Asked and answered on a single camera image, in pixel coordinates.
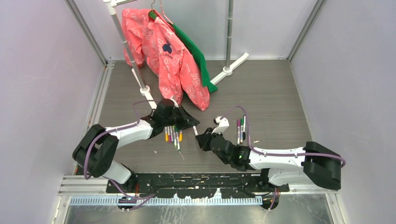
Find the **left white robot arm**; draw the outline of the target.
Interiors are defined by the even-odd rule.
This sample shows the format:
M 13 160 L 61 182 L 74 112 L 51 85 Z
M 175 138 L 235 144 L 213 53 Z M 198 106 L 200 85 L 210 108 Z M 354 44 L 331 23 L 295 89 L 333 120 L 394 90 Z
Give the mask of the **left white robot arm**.
M 104 177 L 116 182 L 124 192 L 132 192 L 136 187 L 134 173 L 114 160 L 117 149 L 156 137 L 168 126 L 186 130 L 200 123 L 175 100 L 164 98 L 155 104 L 149 115 L 136 122 L 116 127 L 95 124 L 89 128 L 72 154 L 82 166 L 85 179 Z

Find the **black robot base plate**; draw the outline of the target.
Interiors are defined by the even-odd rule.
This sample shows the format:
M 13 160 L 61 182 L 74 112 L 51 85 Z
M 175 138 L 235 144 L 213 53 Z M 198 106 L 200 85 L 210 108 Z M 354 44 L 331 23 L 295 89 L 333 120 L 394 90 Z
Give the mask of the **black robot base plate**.
M 222 199 L 253 198 L 275 189 L 259 173 L 139 173 L 133 177 L 133 183 L 122 190 L 129 195 L 155 194 L 158 198 L 213 198 L 216 191 Z

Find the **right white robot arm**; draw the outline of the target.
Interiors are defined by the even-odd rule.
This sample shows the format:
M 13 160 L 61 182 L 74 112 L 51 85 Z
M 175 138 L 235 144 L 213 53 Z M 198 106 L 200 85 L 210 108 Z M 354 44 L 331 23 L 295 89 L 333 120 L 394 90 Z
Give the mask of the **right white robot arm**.
M 195 138 L 203 151 L 213 152 L 238 171 L 260 170 L 264 176 L 259 179 L 259 185 L 264 191 L 285 184 L 311 182 L 324 189 L 341 189 L 344 159 L 317 142 L 308 141 L 304 147 L 292 149 L 250 148 L 233 144 L 212 128 Z

